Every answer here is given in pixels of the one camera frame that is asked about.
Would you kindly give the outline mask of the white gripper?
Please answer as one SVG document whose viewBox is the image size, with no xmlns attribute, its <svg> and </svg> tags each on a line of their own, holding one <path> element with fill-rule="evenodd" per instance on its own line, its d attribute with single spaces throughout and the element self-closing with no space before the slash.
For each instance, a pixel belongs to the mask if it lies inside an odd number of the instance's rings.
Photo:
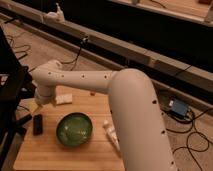
<svg viewBox="0 0 213 171">
<path fill-rule="evenodd" d="M 41 105 L 53 103 L 56 97 L 55 86 L 42 86 L 38 85 L 35 90 L 35 102 L 30 104 L 30 112 L 32 115 L 36 115 L 42 109 Z"/>
</svg>

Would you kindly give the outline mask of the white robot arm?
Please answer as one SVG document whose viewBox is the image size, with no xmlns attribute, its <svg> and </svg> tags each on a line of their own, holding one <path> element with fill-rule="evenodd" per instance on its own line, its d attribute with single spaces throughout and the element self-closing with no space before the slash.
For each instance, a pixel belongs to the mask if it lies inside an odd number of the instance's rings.
<svg viewBox="0 0 213 171">
<path fill-rule="evenodd" d="M 35 101 L 48 104 L 59 85 L 108 96 L 125 171 L 178 171 L 151 79 L 138 69 L 64 71 L 51 60 L 32 71 Z"/>
</svg>

